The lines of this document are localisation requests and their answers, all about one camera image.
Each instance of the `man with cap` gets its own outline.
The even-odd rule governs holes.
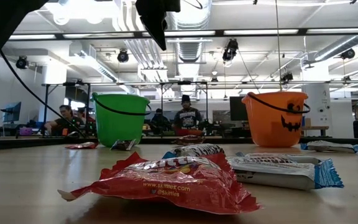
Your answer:
[[[183,107],[176,115],[173,124],[176,128],[195,128],[197,121],[201,121],[201,113],[196,108],[191,107],[190,96],[181,97],[181,106]]]

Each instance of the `person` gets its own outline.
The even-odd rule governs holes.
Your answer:
[[[195,128],[197,121],[201,121],[201,113],[191,107],[190,96],[183,95],[181,98],[182,110],[176,113],[173,125],[175,128]]]
[[[86,121],[85,108],[78,108],[77,117],[81,118],[82,122],[84,122],[85,124]],[[95,120],[88,115],[88,122],[95,122]]]
[[[153,130],[154,134],[160,134],[162,131],[171,130],[171,123],[168,118],[162,115],[162,110],[160,108],[155,110],[155,115],[150,120],[150,124],[150,128]]]
[[[59,110],[60,114],[69,122],[74,124],[76,127],[84,125],[84,122],[81,118],[77,118],[76,116],[74,116],[71,106],[61,105],[59,106]],[[44,125],[44,127],[47,129],[50,135],[52,135],[53,133],[55,133],[56,135],[62,135],[63,130],[65,128],[68,129],[68,133],[73,132],[75,130],[63,118],[56,119],[55,121],[49,121]]]

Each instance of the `computer monitor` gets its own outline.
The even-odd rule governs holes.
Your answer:
[[[18,121],[20,118],[20,108],[22,102],[10,103],[5,107],[4,122]]]
[[[248,121],[246,105],[242,103],[243,96],[230,97],[230,119],[232,121]]]

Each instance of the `window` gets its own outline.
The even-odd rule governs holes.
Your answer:
[[[78,108],[83,108],[83,107],[85,107],[85,104],[84,104],[84,103],[81,103],[81,102],[77,102],[77,101],[72,100],[70,106],[71,106],[71,108],[72,108],[73,110],[78,110]]]

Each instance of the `bucket handle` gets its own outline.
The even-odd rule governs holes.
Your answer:
[[[282,111],[282,112],[294,113],[294,114],[302,114],[302,113],[309,113],[309,112],[310,112],[310,106],[307,105],[306,103],[304,103],[303,106],[305,106],[305,107],[308,108],[309,110],[307,110],[307,111],[295,111],[295,110],[288,110],[288,109],[279,108],[279,107],[273,106],[273,105],[271,105],[271,104],[269,104],[269,103],[266,103],[266,102],[264,102],[264,101],[258,99],[258,98],[256,97],[255,93],[251,93],[251,92],[250,92],[250,93],[247,94],[247,96],[251,97],[252,99],[254,99],[254,100],[256,100],[256,101],[258,101],[259,103],[262,103],[262,104],[265,105],[265,106],[268,106],[268,107],[270,107],[270,108],[273,108],[273,109],[275,109],[275,110],[279,110],[279,111]]]
[[[113,112],[113,113],[119,113],[119,114],[123,114],[123,115],[130,115],[130,116],[147,116],[151,113],[151,110],[152,108],[150,107],[150,105],[146,105],[149,109],[150,109],[150,112],[147,112],[147,113],[131,113],[131,112],[125,112],[125,111],[118,111],[118,110],[114,110],[114,109],[111,109],[109,107],[107,107],[106,105],[100,103],[99,100],[96,99],[96,97],[94,96],[93,97],[93,100],[99,105],[101,106],[102,108],[110,111],[110,112]]]

